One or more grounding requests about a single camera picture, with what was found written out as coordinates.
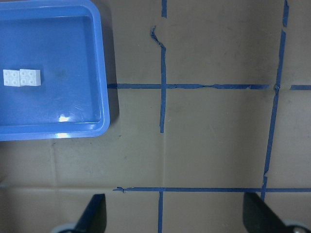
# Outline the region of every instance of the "white block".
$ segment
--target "white block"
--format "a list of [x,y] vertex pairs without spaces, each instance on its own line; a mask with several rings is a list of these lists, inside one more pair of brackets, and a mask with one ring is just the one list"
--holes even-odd
[[41,77],[40,70],[20,69],[20,84],[23,86],[40,86]]
[[3,70],[3,81],[5,86],[21,86],[18,70]]

